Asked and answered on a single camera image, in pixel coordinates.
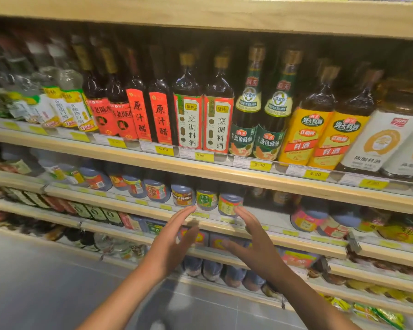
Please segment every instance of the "shelf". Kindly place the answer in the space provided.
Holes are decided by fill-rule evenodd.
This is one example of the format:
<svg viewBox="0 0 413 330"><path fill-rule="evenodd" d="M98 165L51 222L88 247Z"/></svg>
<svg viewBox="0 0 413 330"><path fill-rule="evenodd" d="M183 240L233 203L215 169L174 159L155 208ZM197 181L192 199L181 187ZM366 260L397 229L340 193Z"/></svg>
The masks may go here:
<svg viewBox="0 0 413 330"><path fill-rule="evenodd" d="M14 187L19 190L41 194L45 184L46 182L42 178L0 171L0 185L5 187Z"/></svg>
<svg viewBox="0 0 413 330"><path fill-rule="evenodd" d="M413 303L410 302L402 302L385 296L347 288L346 286L333 285L325 282L323 278L309 279L307 283L314 290L325 295L413 316Z"/></svg>
<svg viewBox="0 0 413 330"><path fill-rule="evenodd" d="M374 233L351 232L348 236L352 250L360 255L413 266L413 244L383 239Z"/></svg>
<svg viewBox="0 0 413 330"><path fill-rule="evenodd" d="M121 149L4 128L0 128L0 142L54 150L100 160L110 158L113 162L123 164L134 163L134 165L140 167L154 168L161 171L200 176L251 187L287 191L329 200L347 201L352 204L397 212L413 213L413 195L393 194L379 190L188 160L180 157L169 157L139 150Z"/></svg>
<svg viewBox="0 0 413 330"><path fill-rule="evenodd" d="M139 25L413 39L413 3L396 2L0 0L0 15Z"/></svg>
<svg viewBox="0 0 413 330"><path fill-rule="evenodd" d="M368 268L351 261L328 261L330 273L343 277L356 279L366 283L374 283L389 288L396 288L407 292L413 292L413 275L383 270L377 267Z"/></svg>
<svg viewBox="0 0 413 330"><path fill-rule="evenodd" d="M39 243L39 244L43 244L46 248L56 248L56 249L62 249L65 252L71 252L71 253L75 253L87 258L91 258L94 259L95 261L103 261L103 262L107 262L107 263L111 263L117 266L121 266L121 267L126 267L128 269L135 269L137 264L133 261L126 261L126 260L122 260L120 258L117 258L115 256L104 256L101 257L101 254L99 253L94 253L88 250L84 250L84 249L78 249L76 247L73 247L71 245L67 245L67 244L63 244L64 243L68 243L68 241L65 238L60 239L60 241L58 242L52 242L52 241L48 241L45 240L43 238L36 238L30 235L23 235L23 234L19 234L16 233L15 231L9 231L6 228L0 228L0 234L8 234L8 235L12 235L15 238L19 238L22 239L26 242L33 242L33 243ZM255 302L259 302L259 303L263 303L263 304L267 304L267 305L271 305L274 307L278 307L278 308L282 308L283 305L283 301L277 300L277 299L273 299L273 298L268 298L266 297L263 293L259 292L250 292L248 290L246 290L243 287L239 287L239 288L231 288L226 286L226 284L222 281L222 280L218 280L218 282L216 283L212 283L209 281L206 281L205 279L203 279L201 276L198 278L192 278L189 277L185 274L178 274L178 273L174 273L171 274L169 276L169 279L171 280L175 280L175 281L179 281L182 283L187 283L190 285L195 285L195 286L200 286L203 288L207 288L207 289L211 289L217 292L221 292L221 293L225 293L225 294L230 294L230 295L234 295L237 297L241 297L241 298L245 298L245 299L249 299ZM321 293L325 293L327 294L327 292L332 292L332 293L339 293L340 291L342 291L342 287L338 287L335 286L334 289L330 289L330 288L326 288L326 286L330 286L330 284L327 283L323 283L323 285L320 284L321 280L317 280L314 283L311 284L312 287L316 287L316 288L321 288L323 290L323 292ZM386 305L386 308L388 310L393 310L392 308L394 308L394 305L406 305L403 303L395 303L395 302L388 302L388 303L383 303L383 302L379 302L380 305ZM290 310L293 311L292 306L288 303L288 302L284 302L284 306L286 310ZM413 307L402 307L400 310L396 310L398 312L401 313L406 313L408 315L413 315ZM359 319L356 316L352 316L352 320L357 323L362 329L364 330L387 330L389 329L388 327L386 327L385 325L382 325L379 323L371 323L371 322L367 322L366 320L362 320Z"/></svg>
<svg viewBox="0 0 413 330"><path fill-rule="evenodd" d="M102 197L97 196L94 194L88 194L78 191L72 191L70 189L64 189L60 187L54 187L49 185L45 188L45 191L48 195L64 198L67 200L72 201L80 201L85 204L94 205L94 206L101 206L108 209L113 209L116 211L136 214L140 216L146 216L153 219L158 219L162 221L168 221L171 216L174 214L173 211L155 208L146 205L139 205L136 203L132 203L129 201L122 201L117 199L112 199L109 197ZM262 215L258 215L257 211L263 211L259 209L253 209L247 207L248 210L252 211L257 217L263 218ZM242 225L234 224L234 223L227 223L212 219L206 219L201 216L193 216L190 215L187 220L185 221L184 225L186 226L193 226L199 225L200 229L204 229L206 231L212 231L215 233L226 234L231 236L236 236L240 238L247 238L250 239L251 235L246 232L245 227ZM288 248L299 249L303 251L308 251L311 253L317 253L319 255L345 259L346 255L346 248L342 241L325 238L323 236L319 236L316 233L309 234L308 238L302 238L299 236L298 231L289 230L289 229L282 229L284 233L275 233L268 231L268 235L270 236L272 242L276 245L285 246Z"/></svg>

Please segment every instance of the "hand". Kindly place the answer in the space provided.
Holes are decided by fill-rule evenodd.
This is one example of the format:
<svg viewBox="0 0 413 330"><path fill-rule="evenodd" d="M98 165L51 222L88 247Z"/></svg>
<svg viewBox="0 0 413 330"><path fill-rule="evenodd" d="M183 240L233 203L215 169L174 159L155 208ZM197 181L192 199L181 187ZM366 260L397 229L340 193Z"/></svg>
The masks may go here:
<svg viewBox="0 0 413 330"><path fill-rule="evenodd" d="M243 248L228 240L222 241L222 245L260 277L271 283L275 282L287 267L286 264L257 218L243 206L235 207L234 210L243 219L248 233L252 236L252 247Z"/></svg>
<svg viewBox="0 0 413 330"><path fill-rule="evenodd" d="M196 206L188 206L170 218L168 223L153 241L150 250L140 266L146 268L148 276L154 278L156 284L165 279L175 267L182 262L188 248L196 241L199 227L194 226L183 236L179 244L176 236L187 216L196 210Z"/></svg>

